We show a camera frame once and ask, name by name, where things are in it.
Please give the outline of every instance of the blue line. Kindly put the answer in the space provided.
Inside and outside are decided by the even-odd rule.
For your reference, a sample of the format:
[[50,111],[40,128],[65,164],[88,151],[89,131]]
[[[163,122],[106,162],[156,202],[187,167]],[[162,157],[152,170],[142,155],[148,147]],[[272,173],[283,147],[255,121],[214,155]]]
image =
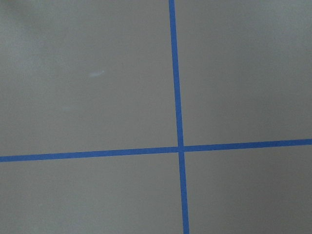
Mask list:
[[189,228],[189,214],[187,203],[185,157],[183,151],[184,142],[183,142],[183,125],[182,125],[182,107],[181,107],[179,64],[178,64],[177,40],[176,40],[176,12],[174,0],[169,0],[169,14],[170,14],[170,31],[171,31],[172,66],[173,66],[174,89],[175,89],[176,132],[177,132],[177,145],[179,148],[179,170],[180,170],[183,233],[189,234],[190,228]]
[[299,146],[299,145],[312,145],[312,139],[277,140],[277,141],[216,144],[216,145],[193,145],[193,146],[185,146],[184,151],[193,152],[193,151],[212,151],[212,150],[237,150],[237,149],[253,149],[253,148],[284,147],[284,146]]
[[91,152],[76,152],[76,153],[41,154],[41,155],[17,155],[17,156],[0,156],[0,162],[162,154],[162,153],[177,153],[177,152],[178,152],[178,147],[160,147],[160,148],[144,148],[144,149],[128,149],[128,150],[107,150],[107,151],[91,151]]

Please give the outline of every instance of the gray surface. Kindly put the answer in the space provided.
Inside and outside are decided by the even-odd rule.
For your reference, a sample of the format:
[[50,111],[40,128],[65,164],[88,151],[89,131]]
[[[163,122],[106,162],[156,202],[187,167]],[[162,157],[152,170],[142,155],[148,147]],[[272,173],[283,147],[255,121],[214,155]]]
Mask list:
[[0,155],[176,145],[169,9],[0,1]]
[[2,234],[177,234],[176,154],[0,163]]
[[312,233],[312,146],[186,153],[191,234]]
[[312,137],[312,1],[177,0],[186,145]]

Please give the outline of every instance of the floor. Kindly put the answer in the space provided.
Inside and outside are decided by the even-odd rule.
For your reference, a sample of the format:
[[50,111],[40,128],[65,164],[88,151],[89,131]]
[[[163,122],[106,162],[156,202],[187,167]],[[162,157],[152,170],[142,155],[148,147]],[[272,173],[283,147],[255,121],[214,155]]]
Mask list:
[[0,233],[310,234],[311,11],[0,0]]

